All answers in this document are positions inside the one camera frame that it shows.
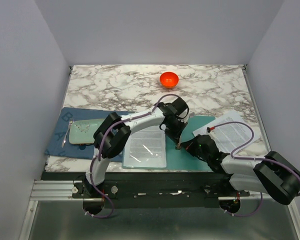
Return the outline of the teal file folder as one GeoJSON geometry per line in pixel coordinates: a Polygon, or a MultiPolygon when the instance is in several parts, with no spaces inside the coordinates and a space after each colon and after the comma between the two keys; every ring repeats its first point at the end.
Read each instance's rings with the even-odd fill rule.
{"type": "Polygon", "coordinates": [[[175,143],[169,138],[165,138],[165,153],[166,153],[166,167],[165,168],[124,168],[130,170],[168,170],[168,171],[210,171],[208,165],[191,156],[184,148],[176,150],[175,143]]]}

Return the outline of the printed paper sheet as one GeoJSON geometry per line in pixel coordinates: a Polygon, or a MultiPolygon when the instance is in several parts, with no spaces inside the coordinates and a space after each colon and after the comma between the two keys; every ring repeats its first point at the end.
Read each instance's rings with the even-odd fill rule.
{"type": "Polygon", "coordinates": [[[166,168],[165,133],[158,126],[151,126],[130,135],[123,151],[122,166],[127,169],[166,168]]]}

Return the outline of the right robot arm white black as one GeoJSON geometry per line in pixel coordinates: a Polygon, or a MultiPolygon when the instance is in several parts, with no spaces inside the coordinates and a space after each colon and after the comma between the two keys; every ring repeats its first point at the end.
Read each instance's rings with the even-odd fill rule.
{"type": "Polygon", "coordinates": [[[209,135],[197,135],[181,143],[191,156],[206,162],[218,174],[230,178],[220,183],[220,191],[231,196],[237,191],[268,194],[282,205],[300,196],[300,172],[279,153],[271,151],[264,158],[232,157],[218,149],[209,135]]]}

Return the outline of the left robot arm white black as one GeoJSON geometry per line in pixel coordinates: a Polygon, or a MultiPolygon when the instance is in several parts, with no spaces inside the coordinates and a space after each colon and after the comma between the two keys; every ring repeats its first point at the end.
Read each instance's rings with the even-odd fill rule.
{"type": "Polygon", "coordinates": [[[160,98],[154,106],[142,112],[128,115],[110,113],[93,134],[94,153],[87,182],[83,191],[91,198],[101,191],[110,159],[121,153],[130,135],[153,126],[165,126],[164,133],[177,146],[181,145],[181,135],[188,124],[190,108],[179,96],[173,102],[164,103],[160,98]]]}

